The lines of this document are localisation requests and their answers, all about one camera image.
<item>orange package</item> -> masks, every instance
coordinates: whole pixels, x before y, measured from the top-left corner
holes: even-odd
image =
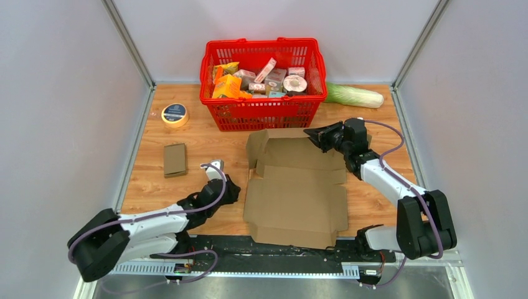
[[[242,79],[227,74],[216,81],[213,98],[238,98]]]
[[[248,93],[248,92],[245,92],[245,91],[240,91],[238,97],[239,98],[251,98],[253,95],[251,93]]]

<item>wood grain surface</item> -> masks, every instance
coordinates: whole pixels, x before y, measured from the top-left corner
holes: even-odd
[[[400,129],[389,86],[355,86],[381,93],[385,97],[384,104],[378,109],[370,109],[322,103],[311,127],[326,126],[339,120],[361,116]],[[190,233],[247,235],[248,227],[242,219],[242,213],[248,180],[245,144],[250,132],[219,131],[207,107],[199,100],[199,89],[199,85],[158,85],[121,212],[135,214],[161,209],[192,192],[200,191],[207,183],[207,176],[199,165],[212,159],[223,159],[224,171],[242,188],[238,202],[222,206],[204,225]],[[189,122],[181,128],[168,128],[161,120],[163,108],[172,103],[182,103],[189,111]],[[367,124],[367,129],[373,136],[371,148],[380,154],[400,142],[398,135],[382,126]],[[165,179],[163,147],[173,143],[186,144],[189,173]],[[386,161],[407,179],[415,181],[405,147],[388,155]],[[348,174],[346,188],[349,228],[339,235],[355,236],[358,229],[372,224],[395,225],[396,208],[376,189],[359,181],[352,174]]]

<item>flattened cardboard box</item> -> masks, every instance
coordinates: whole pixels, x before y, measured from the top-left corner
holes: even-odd
[[[173,178],[187,174],[185,143],[167,145],[163,148],[163,176]]]
[[[322,153],[302,128],[250,134],[246,151],[254,175],[243,218],[255,242],[325,249],[348,229],[343,155]]]

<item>cardboard flap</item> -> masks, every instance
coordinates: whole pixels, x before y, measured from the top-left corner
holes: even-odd
[[[262,161],[257,161],[256,172],[262,178],[278,179],[281,181],[297,181],[300,183],[312,183],[314,181],[328,184],[346,183],[347,173],[344,169],[318,170],[289,168],[283,166],[265,165]]]
[[[249,134],[246,143],[246,154],[249,168],[253,169],[257,165],[257,159],[260,153],[264,151],[264,146],[268,141],[268,130],[260,130]]]
[[[243,218],[259,227],[331,233],[336,230],[334,227],[343,226],[343,219],[348,223],[346,204],[346,188],[343,186],[251,179]],[[331,220],[335,217],[339,225],[334,225]]]
[[[269,139],[275,138],[308,138],[303,128],[285,128],[267,130]]]
[[[331,227],[334,232],[348,229],[348,203],[345,186],[336,186],[329,190],[331,197],[329,200]]]
[[[323,153],[308,137],[269,138],[258,160],[271,166],[345,171],[341,153],[333,149]]]

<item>food package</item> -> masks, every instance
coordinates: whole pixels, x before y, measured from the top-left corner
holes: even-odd
[[[264,81],[264,78],[273,70],[275,65],[277,64],[277,60],[270,58],[270,61],[264,66],[264,69],[258,73],[258,76],[255,78],[255,83],[262,83]]]
[[[308,87],[308,83],[303,77],[291,75],[284,78],[284,89],[286,92],[303,92]]]
[[[224,70],[224,75],[231,74],[233,75],[238,71],[239,62],[229,62],[228,64],[219,64],[213,67],[213,78],[216,76],[217,70],[219,67],[222,67]]]
[[[266,85],[266,94],[269,95],[270,92],[282,92],[282,81],[286,76],[286,70],[283,69],[273,69],[264,79],[264,84]]]
[[[227,74],[218,79],[213,91],[213,98],[238,98],[242,79]]]
[[[216,82],[218,81],[218,79],[222,78],[223,76],[227,75],[226,72],[224,71],[224,68],[221,67],[221,66],[218,66],[217,69],[216,69],[216,74],[214,74],[213,76],[213,83],[216,84]]]
[[[242,84],[240,86],[241,90],[248,90],[249,83],[253,83],[257,77],[255,73],[248,70],[238,70],[233,76],[242,79]]]
[[[284,97],[286,94],[283,92],[270,92],[270,95],[268,98],[281,98]]]
[[[245,91],[241,91],[239,94],[238,94],[238,97],[239,98],[252,98],[253,95],[251,93],[248,93],[248,92],[245,92]]]
[[[249,91],[255,93],[260,93],[261,95],[266,94],[266,85],[262,83],[249,83]]]
[[[286,95],[289,97],[294,97],[296,95],[307,95],[306,92],[286,92]]]
[[[289,67],[288,68],[288,76],[297,75],[299,77],[304,78],[305,74],[306,74],[306,71],[304,67]]]

